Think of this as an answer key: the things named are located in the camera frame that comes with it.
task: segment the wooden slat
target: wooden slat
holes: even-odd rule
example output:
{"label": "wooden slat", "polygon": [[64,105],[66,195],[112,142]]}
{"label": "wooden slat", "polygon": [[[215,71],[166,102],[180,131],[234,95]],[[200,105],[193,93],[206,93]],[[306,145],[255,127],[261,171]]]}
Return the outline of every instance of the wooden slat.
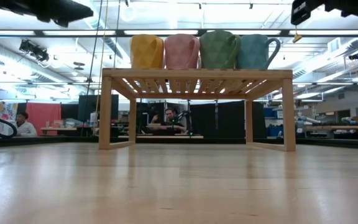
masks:
{"label": "wooden slat", "polygon": [[279,150],[279,151],[286,151],[284,145],[279,144],[266,144],[266,143],[259,143],[259,142],[247,142],[248,146],[252,147],[260,147],[263,149],[273,149],[273,150]]}
{"label": "wooden slat", "polygon": [[249,94],[249,99],[254,100],[262,96],[265,96],[268,93],[278,90],[282,87],[282,83],[278,81],[266,81],[263,84],[255,87]]}
{"label": "wooden slat", "polygon": [[190,80],[190,86],[189,86],[189,93],[194,93],[194,90],[196,89],[198,79],[192,79]]}
{"label": "wooden slat", "polygon": [[209,80],[200,80],[200,88],[198,89],[199,94],[202,94],[205,91],[205,88],[208,85]]}
{"label": "wooden slat", "polygon": [[116,79],[112,79],[111,88],[119,92],[122,96],[125,96],[128,100],[135,98],[135,92],[132,89],[129,91],[128,88],[130,87],[125,82],[121,85]]}
{"label": "wooden slat", "polygon": [[131,94],[131,96],[135,96],[135,91],[134,89],[132,89],[122,78],[115,78],[113,80],[113,83],[117,82],[118,84],[120,84],[120,86],[124,87],[124,89],[126,89],[128,91],[128,93]]}
{"label": "wooden slat", "polygon": [[176,93],[178,91],[177,82],[172,78],[168,79],[168,81],[169,81],[169,87],[172,90],[172,93]]}
{"label": "wooden slat", "polygon": [[242,93],[247,93],[249,90],[253,89],[255,86],[262,83],[264,80],[254,80],[251,85],[245,87],[243,90],[241,90]]}
{"label": "wooden slat", "polygon": [[167,84],[165,83],[165,79],[164,78],[159,78],[158,82],[161,85],[162,91],[164,93],[168,93]]}
{"label": "wooden slat", "polygon": [[128,78],[127,81],[129,82],[129,84],[131,84],[132,87],[134,87],[134,89],[135,89],[138,93],[142,94],[142,89],[141,89],[141,87],[139,87],[139,85],[136,84],[136,82],[135,82],[133,79]]}
{"label": "wooden slat", "polygon": [[137,81],[139,82],[140,87],[142,88],[142,93],[143,91],[146,91],[146,93],[151,93],[149,86],[142,78],[138,78]]}
{"label": "wooden slat", "polygon": [[133,77],[133,78],[200,78],[200,79],[267,79],[279,80],[292,78],[292,70],[233,70],[233,69],[130,69],[130,68],[104,68],[103,76]]}
{"label": "wooden slat", "polygon": [[241,82],[241,84],[237,87],[237,88],[235,88],[235,89],[233,89],[232,91],[230,91],[231,93],[238,93],[238,92],[240,92],[243,88],[245,88],[245,87],[247,87],[247,85],[250,83],[251,81],[249,81],[249,80],[243,80],[242,82]]}
{"label": "wooden slat", "polygon": [[209,87],[208,89],[206,89],[206,92],[207,93],[212,93],[214,92],[215,93],[215,89],[217,89],[217,86],[219,85],[219,83],[221,82],[222,80],[214,80],[211,84],[209,84]]}
{"label": "wooden slat", "polygon": [[122,148],[122,147],[128,147],[128,146],[131,146],[131,145],[134,145],[135,142],[133,141],[128,141],[128,142],[117,142],[117,143],[110,143],[110,149],[119,149],[119,148]]}
{"label": "wooden slat", "polygon": [[154,94],[154,93],[145,93],[142,95],[143,98],[156,98],[156,99],[184,99],[184,100],[231,100],[231,99],[241,99],[244,100],[247,98],[245,94],[214,94],[214,93],[193,93],[193,94],[181,94],[181,93],[169,93],[169,94]]}
{"label": "wooden slat", "polygon": [[180,80],[180,93],[186,93],[187,80]]}
{"label": "wooden slat", "polygon": [[159,93],[159,92],[160,92],[160,91],[158,90],[158,85],[156,84],[156,82],[155,82],[154,79],[147,78],[145,81],[146,81],[147,84],[149,84],[150,89],[151,89],[152,91],[154,91],[155,93]]}

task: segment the wooden table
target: wooden table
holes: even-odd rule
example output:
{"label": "wooden table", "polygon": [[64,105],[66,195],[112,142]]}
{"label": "wooden table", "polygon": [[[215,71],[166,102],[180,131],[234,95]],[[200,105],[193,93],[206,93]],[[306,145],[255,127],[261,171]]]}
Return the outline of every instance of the wooden table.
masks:
{"label": "wooden table", "polygon": [[[295,151],[291,70],[104,68],[102,76],[99,149],[114,149],[135,144],[137,98],[180,98],[246,100],[247,144],[268,149]],[[200,82],[200,88],[195,92],[198,82]],[[256,143],[252,133],[252,101],[281,87],[283,88],[284,145]],[[130,101],[128,142],[110,143],[112,89]]]}
{"label": "wooden table", "polygon": [[77,128],[41,128],[42,134],[47,135],[48,131],[76,131]]}

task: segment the white wall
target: white wall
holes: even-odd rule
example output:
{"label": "white wall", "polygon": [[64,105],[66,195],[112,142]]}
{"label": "white wall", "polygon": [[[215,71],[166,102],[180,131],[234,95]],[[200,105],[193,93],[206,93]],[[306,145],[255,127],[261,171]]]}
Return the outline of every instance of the white wall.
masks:
{"label": "white wall", "polygon": [[317,103],[315,106],[317,113],[350,110],[351,116],[355,116],[358,108],[358,91],[346,91],[345,98],[341,100],[335,94],[334,97],[328,97],[325,102]]}

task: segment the man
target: man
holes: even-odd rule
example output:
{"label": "man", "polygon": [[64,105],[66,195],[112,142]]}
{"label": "man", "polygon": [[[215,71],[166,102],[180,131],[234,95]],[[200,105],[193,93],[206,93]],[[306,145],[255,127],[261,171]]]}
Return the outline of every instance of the man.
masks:
{"label": "man", "polygon": [[[175,114],[174,109],[172,109],[172,108],[165,109],[165,117],[166,117],[167,121],[166,122],[162,121],[161,126],[158,126],[156,128],[158,128],[158,129],[168,129],[168,128],[171,128],[172,125],[173,125],[174,130],[179,131],[181,133],[185,133],[187,130],[186,130],[186,127],[184,127],[184,125],[182,125],[180,123],[175,123],[175,124],[172,123],[172,121],[175,118],[175,116],[176,116],[176,114]],[[157,121],[158,121],[158,115],[155,115],[153,117],[151,123],[157,123]]]}
{"label": "man", "polygon": [[34,128],[32,123],[27,122],[29,115],[26,112],[21,112],[17,114],[16,125],[17,125],[17,135],[22,137],[36,137],[37,131]]}

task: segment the green mug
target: green mug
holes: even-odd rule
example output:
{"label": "green mug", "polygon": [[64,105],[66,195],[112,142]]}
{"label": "green mug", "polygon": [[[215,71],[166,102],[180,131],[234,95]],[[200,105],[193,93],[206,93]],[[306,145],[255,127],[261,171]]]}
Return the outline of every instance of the green mug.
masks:
{"label": "green mug", "polygon": [[241,41],[238,35],[223,30],[200,37],[201,68],[234,68]]}

